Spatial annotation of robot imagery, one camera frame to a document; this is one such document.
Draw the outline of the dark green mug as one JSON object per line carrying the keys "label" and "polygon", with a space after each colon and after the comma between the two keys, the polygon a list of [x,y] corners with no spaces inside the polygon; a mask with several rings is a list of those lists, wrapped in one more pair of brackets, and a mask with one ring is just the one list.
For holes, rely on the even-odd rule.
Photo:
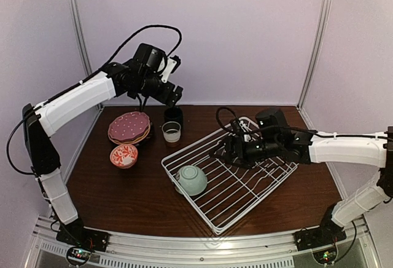
{"label": "dark green mug", "polygon": [[166,109],[163,117],[165,122],[177,122],[182,128],[184,127],[184,114],[180,107],[174,106]]}

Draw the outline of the white brown cup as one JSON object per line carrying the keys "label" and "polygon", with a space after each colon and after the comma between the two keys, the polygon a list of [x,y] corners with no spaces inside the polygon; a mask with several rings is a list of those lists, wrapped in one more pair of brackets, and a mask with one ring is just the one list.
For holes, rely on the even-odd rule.
{"label": "white brown cup", "polygon": [[181,125],[175,121],[165,122],[161,130],[165,144],[169,147],[176,147],[179,144],[181,138]]}

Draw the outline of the pale green bowl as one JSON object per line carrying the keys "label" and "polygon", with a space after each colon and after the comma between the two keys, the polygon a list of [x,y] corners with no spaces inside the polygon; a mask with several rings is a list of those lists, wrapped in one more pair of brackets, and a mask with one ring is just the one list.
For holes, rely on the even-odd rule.
{"label": "pale green bowl", "polygon": [[189,196],[201,194],[208,185],[208,179],[203,170],[194,165],[186,165],[180,168],[175,175],[175,179]]}

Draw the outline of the yellow dotted plate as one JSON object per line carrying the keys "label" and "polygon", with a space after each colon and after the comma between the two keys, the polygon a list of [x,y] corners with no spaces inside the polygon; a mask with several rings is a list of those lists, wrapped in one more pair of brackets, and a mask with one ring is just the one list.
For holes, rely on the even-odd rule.
{"label": "yellow dotted plate", "polygon": [[109,138],[109,140],[110,140],[111,142],[113,142],[113,143],[115,143],[115,144],[117,144],[117,145],[120,145],[120,144],[138,144],[138,143],[140,143],[142,140],[144,140],[144,139],[147,138],[148,134],[150,133],[150,129],[151,129],[151,126],[149,126],[149,127],[147,128],[147,130],[146,130],[140,137],[135,138],[135,139],[133,139],[133,140],[119,141],[119,140],[116,140],[116,139],[111,138],[110,136],[108,136],[108,138]]}

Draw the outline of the pink white floral bowl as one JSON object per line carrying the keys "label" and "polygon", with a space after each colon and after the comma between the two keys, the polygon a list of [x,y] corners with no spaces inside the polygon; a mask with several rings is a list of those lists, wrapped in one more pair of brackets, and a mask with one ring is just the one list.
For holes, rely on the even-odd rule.
{"label": "pink white floral bowl", "polygon": [[138,160],[138,150],[132,144],[122,144],[110,153],[110,161],[118,168],[131,168]]}

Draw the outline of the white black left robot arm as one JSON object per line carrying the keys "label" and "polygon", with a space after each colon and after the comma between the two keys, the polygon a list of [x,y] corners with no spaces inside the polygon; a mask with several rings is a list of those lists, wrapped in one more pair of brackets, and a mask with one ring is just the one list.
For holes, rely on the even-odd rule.
{"label": "white black left robot arm", "polygon": [[88,232],[71,200],[61,177],[60,156],[50,138],[63,125],[90,108],[127,94],[151,97],[173,107],[183,88],[168,79],[180,66],[181,59],[163,50],[140,44],[133,58],[125,63],[110,61],[94,74],[54,97],[23,108],[25,145],[44,193],[60,222],[60,231],[75,246],[88,241]]}

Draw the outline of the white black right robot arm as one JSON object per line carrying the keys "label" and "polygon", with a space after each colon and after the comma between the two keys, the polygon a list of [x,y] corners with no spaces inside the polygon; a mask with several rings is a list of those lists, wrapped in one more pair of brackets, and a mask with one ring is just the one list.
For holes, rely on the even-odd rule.
{"label": "white black right robot arm", "polygon": [[341,162],[379,169],[373,178],[347,199],[327,209],[315,239],[328,244],[353,219],[392,198],[392,128],[374,134],[339,134],[305,130],[288,125],[281,109],[255,115],[257,129],[246,129],[239,117],[229,127],[221,159],[230,165],[251,168],[270,157],[298,164]]}

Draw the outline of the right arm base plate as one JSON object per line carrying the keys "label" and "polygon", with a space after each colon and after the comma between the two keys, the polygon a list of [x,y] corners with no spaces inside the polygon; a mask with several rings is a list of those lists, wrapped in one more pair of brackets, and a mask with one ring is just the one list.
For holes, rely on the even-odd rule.
{"label": "right arm base plate", "polygon": [[321,227],[301,229],[294,233],[295,244],[298,251],[333,245],[346,238],[345,231],[333,232]]}

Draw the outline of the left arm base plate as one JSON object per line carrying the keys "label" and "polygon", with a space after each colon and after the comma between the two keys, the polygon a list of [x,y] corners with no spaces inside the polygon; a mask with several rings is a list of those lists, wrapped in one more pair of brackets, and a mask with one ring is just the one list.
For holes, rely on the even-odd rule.
{"label": "left arm base plate", "polygon": [[109,243],[109,233],[68,224],[60,226],[56,240],[86,250],[105,252]]}

